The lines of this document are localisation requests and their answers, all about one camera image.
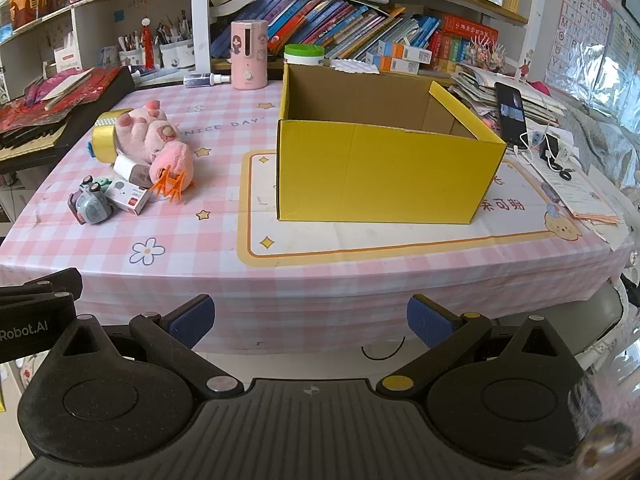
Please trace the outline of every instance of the ribbed black surface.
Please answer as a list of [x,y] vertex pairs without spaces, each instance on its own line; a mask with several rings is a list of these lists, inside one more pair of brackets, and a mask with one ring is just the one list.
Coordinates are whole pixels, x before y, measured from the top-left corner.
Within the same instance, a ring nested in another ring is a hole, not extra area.
[[256,380],[211,400],[171,446],[135,463],[79,468],[41,458],[20,480],[501,480],[444,446],[415,405],[365,380]]

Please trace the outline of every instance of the pink checkered tablecloth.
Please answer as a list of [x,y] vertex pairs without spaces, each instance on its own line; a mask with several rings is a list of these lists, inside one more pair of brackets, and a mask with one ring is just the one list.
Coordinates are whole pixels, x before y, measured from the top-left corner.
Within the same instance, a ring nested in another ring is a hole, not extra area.
[[166,313],[207,293],[216,303],[216,322],[199,349],[323,351],[408,335],[406,304],[418,292],[457,313],[498,317],[586,300],[609,276],[619,276],[628,260],[630,241],[613,252],[582,229],[571,242],[557,236],[498,242],[489,236],[475,247],[428,246],[361,259],[338,251],[331,261],[276,258],[254,265],[238,249],[239,221],[247,214],[242,164],[248,152],[273,153],[281,90],[280,82],[253,92],[173,86],[125,97],[116,108],[160,99],[199,154],[195,188],[182,204],[155,200],[139,217],[118,212],[103,224],[80,226],[66,206],[69,193],[85,175],[114,175],[89,157],[87,134],[0,247],[0,280],[22,283],[77,267],[84,281],[78,312],[91,312],[103,324],[124,324],[145,310]]

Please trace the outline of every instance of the floor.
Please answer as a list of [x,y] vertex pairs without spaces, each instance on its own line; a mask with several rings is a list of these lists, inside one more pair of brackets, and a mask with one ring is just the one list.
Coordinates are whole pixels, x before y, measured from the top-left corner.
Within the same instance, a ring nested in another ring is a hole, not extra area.
[[[371,358],[385,358],[391,355],[400,342],[381,342],[365,347]],[[340,379],[369,378],[372,386],[404,364],[423,354],[427,347],[416,338],[404,342],[399,351],[385,360],[375,361],[365,357],[360,347],[313,354],[274,355],[226,355],[202,354],[248,387],[252,378],[279,379]],[[20,400],[20,390],[14,376],[2,372],[2,396],[6,411],[0,413],[0,480],[12,478],[24,468],[33,456],[20,432],[16,409]]]

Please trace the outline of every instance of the green lid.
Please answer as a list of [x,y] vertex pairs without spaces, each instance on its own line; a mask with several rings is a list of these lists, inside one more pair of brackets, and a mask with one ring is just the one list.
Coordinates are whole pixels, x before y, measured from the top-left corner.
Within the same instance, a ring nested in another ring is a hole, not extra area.
[[284,53],[289,54],[290,56],[318,57],[324,56],[324,47],[318,45],[293,43],[290,45],[285,45]]

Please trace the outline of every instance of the yellow tape roll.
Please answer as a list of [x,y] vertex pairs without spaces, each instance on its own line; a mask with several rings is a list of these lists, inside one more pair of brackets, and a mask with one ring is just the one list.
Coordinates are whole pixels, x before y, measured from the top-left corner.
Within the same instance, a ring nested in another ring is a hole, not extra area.
[[113,164],[118,153],[116,152],[116,119],[123,113],[132,111],[133,108],[111,110],[100,114],[94,124],[94,132],[91,144],[94,148],[95,158],[106,164]]

